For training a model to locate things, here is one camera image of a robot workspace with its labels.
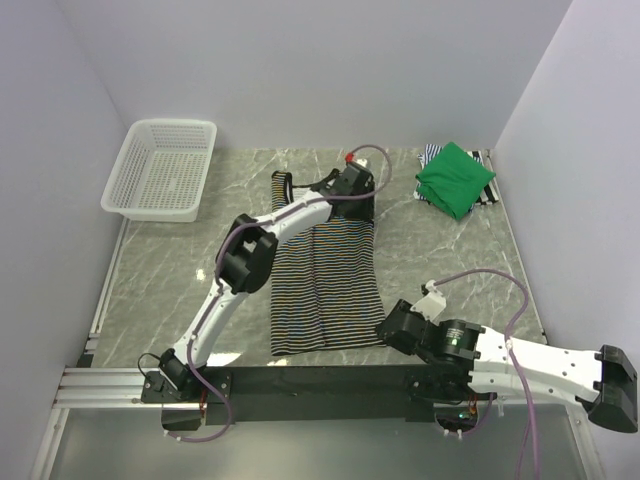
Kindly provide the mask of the striped clothes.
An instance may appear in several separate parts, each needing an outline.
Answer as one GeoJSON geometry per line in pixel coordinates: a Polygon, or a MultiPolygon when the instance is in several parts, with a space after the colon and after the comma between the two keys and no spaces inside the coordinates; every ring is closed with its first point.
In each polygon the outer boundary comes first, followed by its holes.
{"type": "Polygon", "coordinates": [[[281,243],[270,280],[273,356],[381,344],[372,220],[333,218],[281,243]]]}

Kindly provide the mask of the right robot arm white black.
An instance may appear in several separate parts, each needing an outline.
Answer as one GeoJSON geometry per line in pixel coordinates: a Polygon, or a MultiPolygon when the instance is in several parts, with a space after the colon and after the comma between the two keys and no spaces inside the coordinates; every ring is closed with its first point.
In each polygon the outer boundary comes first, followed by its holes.
{"type": "Polygon", "coordinates": [[[626,353],[604,345],[569,350],[503,334],[463,320],[434,324],[404,300],[377,326],[378,338],[426,367],[411,392],[434,403],[494,394],[581,407],[593,424],[635,434],[638,373],[626,353]]]}

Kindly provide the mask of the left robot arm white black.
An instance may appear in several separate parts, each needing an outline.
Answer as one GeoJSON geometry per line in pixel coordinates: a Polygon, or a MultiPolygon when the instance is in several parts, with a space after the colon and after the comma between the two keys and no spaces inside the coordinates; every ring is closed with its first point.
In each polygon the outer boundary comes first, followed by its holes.
{"type": "Polygon", "coordinates": [[[334,179],[308,187],[301,197],[273,213],[238,216],[217,254],[206,300],[187,331],[160,356],[166,392],[179,402],[197,395],[203,382],[201,370],[217,337],[248,295],[265,285],[280,245],[333,217],[352,216],[374,195],[372,173],[352,161],[334,179]]]}

